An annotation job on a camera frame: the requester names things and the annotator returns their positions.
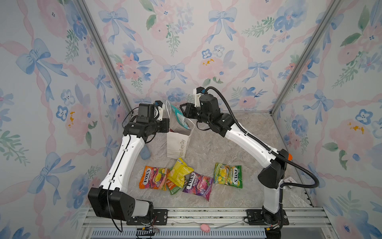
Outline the light blue oval object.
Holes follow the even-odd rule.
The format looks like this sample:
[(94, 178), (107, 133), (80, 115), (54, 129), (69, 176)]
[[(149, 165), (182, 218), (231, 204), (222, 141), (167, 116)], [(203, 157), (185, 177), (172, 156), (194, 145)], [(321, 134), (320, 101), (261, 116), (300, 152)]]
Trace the light blue oval object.
[(151, 157), (151, 152), (146, 144), (141, 149), (140, 156), (143, 160), (147, 160)]

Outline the teal snack packet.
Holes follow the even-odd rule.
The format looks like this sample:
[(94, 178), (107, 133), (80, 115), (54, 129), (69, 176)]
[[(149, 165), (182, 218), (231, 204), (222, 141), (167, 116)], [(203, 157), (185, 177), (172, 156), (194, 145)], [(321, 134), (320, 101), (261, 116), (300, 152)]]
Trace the teal snack packet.
[(181, 125), (185, 129), (191, 129), (190, 126), (188, 125), (187, 120), (185, 119), (183, 113), (180, 110), (178, 110), (175, 106), (173, 106), (173, 105), (170, 105), (170, 106), (171, 106), (172, 112), (175, 114), (175, 118), (176, 118), (178, 124)]

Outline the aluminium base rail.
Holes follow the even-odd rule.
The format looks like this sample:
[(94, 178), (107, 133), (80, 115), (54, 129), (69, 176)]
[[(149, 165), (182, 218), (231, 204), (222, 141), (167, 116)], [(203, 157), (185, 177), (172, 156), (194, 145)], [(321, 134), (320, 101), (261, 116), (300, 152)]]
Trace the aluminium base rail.
[[(250, 224), (259, 218), (257, 208), (159, 208), (154, 223), (124, 223), (122, 232), (110, 219), (89, 210), (79, 239), (337, 239), (323, 208), (286, 208), (284, 226), (271, 232), (268, 225)], [(208, 224), (209, 233), (200, 229)]]

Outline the yellow snack bag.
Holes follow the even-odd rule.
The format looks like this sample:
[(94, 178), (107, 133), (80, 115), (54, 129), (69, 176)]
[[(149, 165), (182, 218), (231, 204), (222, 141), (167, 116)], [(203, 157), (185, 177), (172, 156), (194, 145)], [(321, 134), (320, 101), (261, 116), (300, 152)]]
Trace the yellow snack bag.
[(183, 188), (186, 183), (186, 176), (192, 172), (194, 172), (194, 169), (189, 167), (182, 158), (178, 158), (169, 172), (168, 179), (176, 186)]

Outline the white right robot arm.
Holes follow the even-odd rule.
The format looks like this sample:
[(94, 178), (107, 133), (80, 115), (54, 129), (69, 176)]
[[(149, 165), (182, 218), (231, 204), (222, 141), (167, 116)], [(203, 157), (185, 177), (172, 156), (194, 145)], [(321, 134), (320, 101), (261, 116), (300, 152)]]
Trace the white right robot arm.
[(281, 227), (285, 219), (283, 179), (287, 166), (281, 159), (283, 154), (245, 129), (230, 107), (228, 113), (222, 113), (218, 99), (211, 94), (197, 94), (194, 104), (182, 104), (180, 109), (184, 117), (207, 124), (210, 130), (236, 143), (259, 162), (263, 169), (258, 175), (258, 180), (264, 186), (264, 204), (260, 220), (267, 225)]

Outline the green orange snack packet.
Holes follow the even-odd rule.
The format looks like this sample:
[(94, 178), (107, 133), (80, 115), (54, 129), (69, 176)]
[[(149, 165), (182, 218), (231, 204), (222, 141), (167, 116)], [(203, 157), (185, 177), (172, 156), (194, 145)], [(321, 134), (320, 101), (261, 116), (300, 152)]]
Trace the green orange snack packet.
[(185, 181), (180, 182), (179, 180), (172, 181), (170, 179), (167, 179), (166, 186), (170, 190), (170, 194), (175, 195), (176, 193), (180, 192), (184, 188)]

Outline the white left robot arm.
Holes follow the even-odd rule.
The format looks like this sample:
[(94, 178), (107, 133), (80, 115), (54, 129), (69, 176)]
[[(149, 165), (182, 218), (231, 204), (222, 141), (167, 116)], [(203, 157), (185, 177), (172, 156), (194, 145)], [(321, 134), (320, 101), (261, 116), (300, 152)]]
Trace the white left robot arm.
[(123, 222), (149, 224), (154, 219), (150, 201), (128, 195), (128, 182), (135, 162), (148, 137), (169, 132), (169, 118), (163, 117), (163, 103), (141, 103), (124, 126), (122, 143), (116, 158), (99, 187), (89, 190), (88, 199), (97, 217)]

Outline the purple Fox's candy bag lower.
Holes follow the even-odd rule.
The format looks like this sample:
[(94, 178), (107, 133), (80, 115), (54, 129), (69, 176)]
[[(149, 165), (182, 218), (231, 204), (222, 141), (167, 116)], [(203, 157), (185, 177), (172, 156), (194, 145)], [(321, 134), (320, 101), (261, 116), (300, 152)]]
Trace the purple Fox's candy bag lower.
[(183, 189), (183, 192), (201, 196), (207, 201), (210, 201), (212, 186), (213, 178), (192, 172), (186, 187)]

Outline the aluminium enclosure frame post left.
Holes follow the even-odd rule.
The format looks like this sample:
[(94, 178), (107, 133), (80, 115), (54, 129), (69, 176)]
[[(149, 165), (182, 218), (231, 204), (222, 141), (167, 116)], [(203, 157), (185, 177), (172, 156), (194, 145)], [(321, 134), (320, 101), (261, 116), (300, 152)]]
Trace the aluminium enclosure frame post left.
[(90, 36), (92, 37), (95, 47), (100, 55), (101, 61), (104, 63), (105, 68), (111, 77), (111, 81), (114, 83), (116, 91), (121, 97), (121, 102), (123, 106), (129, 112), (130, 110), (132, 110), (132, 107), (128, 102), (128, 98), (124, 92), (123, 85), (121, 84), (116, 74), (116, 70), (112, 66), (111, 59), (107, 53), (104, 43), (102, 42), (101, 35), (95, 25), (95, 22), (93, 20), (93, 17), (91, 16), (86, 2), (83, 0), (74, 0), (74, 4), (78, 9), (80, 16), (83, 18), (85, 26), (88, 28)]

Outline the pink small ball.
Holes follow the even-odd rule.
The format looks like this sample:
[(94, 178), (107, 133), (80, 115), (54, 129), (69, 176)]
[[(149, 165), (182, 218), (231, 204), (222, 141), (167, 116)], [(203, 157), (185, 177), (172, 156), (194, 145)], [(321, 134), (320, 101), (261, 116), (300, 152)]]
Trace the pink small ball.
[(208, 224), (201, 224), (200, 229), (205, 233), (209, 233), (211, 231), (211, 228)]

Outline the white printed paper bag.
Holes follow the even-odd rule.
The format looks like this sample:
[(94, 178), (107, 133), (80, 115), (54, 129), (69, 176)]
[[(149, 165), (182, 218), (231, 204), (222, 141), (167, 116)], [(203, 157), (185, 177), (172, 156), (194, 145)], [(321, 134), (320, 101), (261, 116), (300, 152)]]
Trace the white printed paper bag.
[(166, 111), (170, 118), (170, 127), (167, 133), (167, 156), (173, 159), (185, 159), (187, 148), (191, 141), (191, 135), (196, 125), (186, 117), (185, 119), (191, 129), (185, 129), (179, 125), (170, 105), (170, 102), (166, 101)]

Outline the aluminium enclosure frame post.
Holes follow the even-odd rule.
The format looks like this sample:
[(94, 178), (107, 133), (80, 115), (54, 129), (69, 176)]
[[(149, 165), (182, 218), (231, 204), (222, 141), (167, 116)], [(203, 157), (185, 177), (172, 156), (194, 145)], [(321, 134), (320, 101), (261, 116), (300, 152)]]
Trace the aluminium enclosure frame post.
[(274, 116), (277, 114), (277, 110), (281, 107), (281, 104), (283, 103), (284, 98), (288, 94), (290, 88), (293, 86), (295, 80), (301, 73), (303, 67), (305, 66), (308, 59), (311, 57), (313, 52), (315, 51), (315, 48), (318, 44), (318, 42), (321, 40), (321, 38), (324, 36), (327, 28), (329, 27), (330, 23), (336, 16), (338, 9), (341, 7), (343, 1), (341, 0), (334, 0), (329, 2), (329, 6), (327, 10), (324, 12), (321, 22), (317, 25), (315, 28), (311, 40), (306, 45), (304, 51), (302, 52), (299, 61), (296, 64), (295, 69), (292, 71), (290, 78), (286, 81), (286, 84), (282, 88), (279, 96), (277, 97), (277, 100), (273, 107), (270, 110), (271, 116)]
[(88, 28), (90, 36), (92, 37), (95, 47), (100, 55), (101, 61), (104, 63), (105, 68), (111, 77), (111, 81), (114, 83), (116, 91), (121, 97), (121, 102), (123, 106), (129, 112), (130, 110), (132, 110), (132, 107), (128, 102), (128, 98), (124, 92), (123, 85), (121, 84), (116, 74), (116, 70), (112, 66), (111, 59), (107, 53), (104, 43), (102, 42), (101, 35), (95, 25), (95, 22), (93, 20), (93, 17), (91, 16), (86, 2), (83, 0), (74, 0), (74, 4), (78, 9), (80, 16), (83, 18), (85, 26)]

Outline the orange Fox's candy bag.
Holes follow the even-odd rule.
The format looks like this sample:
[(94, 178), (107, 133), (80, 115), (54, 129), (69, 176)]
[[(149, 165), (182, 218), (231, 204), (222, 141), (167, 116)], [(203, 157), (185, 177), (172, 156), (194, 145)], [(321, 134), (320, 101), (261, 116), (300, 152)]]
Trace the orange Fox's candy bag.
[(139, 188), (166, 191), (166, 182), (169, 172), (169, 168), (145, 166)]

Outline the small white card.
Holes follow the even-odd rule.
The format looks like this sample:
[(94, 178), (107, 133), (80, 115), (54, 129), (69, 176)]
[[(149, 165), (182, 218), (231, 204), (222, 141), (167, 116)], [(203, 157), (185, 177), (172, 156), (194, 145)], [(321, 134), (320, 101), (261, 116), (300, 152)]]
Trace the small white card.
[(287, 187), (290, 189), (293, 188), (291, 184), (297, 184), (297, 182), (292, 177), (285, 178), (284, 183), (287, 184)]

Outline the green yellow Fox's candy bag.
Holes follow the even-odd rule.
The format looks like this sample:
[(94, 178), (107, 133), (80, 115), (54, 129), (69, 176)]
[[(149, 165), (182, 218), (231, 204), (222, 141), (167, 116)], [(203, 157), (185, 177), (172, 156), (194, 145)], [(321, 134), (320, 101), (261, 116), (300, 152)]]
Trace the green yellow Fox's candy bag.
[(215, 184), (228, 185), (242, 189), (242, 166), (232, 166), (223, 163), (216, 163), (214, 168), (213, 181)]

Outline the aluminium enclosure frame post right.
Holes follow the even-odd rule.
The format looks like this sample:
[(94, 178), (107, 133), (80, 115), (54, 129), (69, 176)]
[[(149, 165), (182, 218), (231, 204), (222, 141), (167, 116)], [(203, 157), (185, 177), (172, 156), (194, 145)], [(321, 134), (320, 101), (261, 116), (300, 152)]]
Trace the aluminium enclosure frame post right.
[(321, 38), (324, 36), (327, 28), (329, 27), (330, 23), (336, 16), (338, 9), (341, 7), (343, 1), (341, 0), (334, 0), (329, 2), (329, 6), (327, 10), (324, 12), (321, 22), (317, 25), (315, 28), (311, 40), (306, 45), (304, 51), (302, 52), (299, 61), (296, 64), (295, 69), (292, 71), (290, 78), (286, 81), (286, 84), (282, 88), (279, 96), (277, 97), (277, 100), (273, 107), (270, 110), (271, 116), (274, 116), (277, 114), (277, 110), (281, 107), (281, 104), (283, 103), (284, 98), (288, 94), (290, 88), (293, 86), (295, 80), (301, 73), (303, 67), (305, 66), (308, 59), (311, 57), (313, 52), (315, 51), (315, 48), (318, 44), (318, 42), (321, 40)]

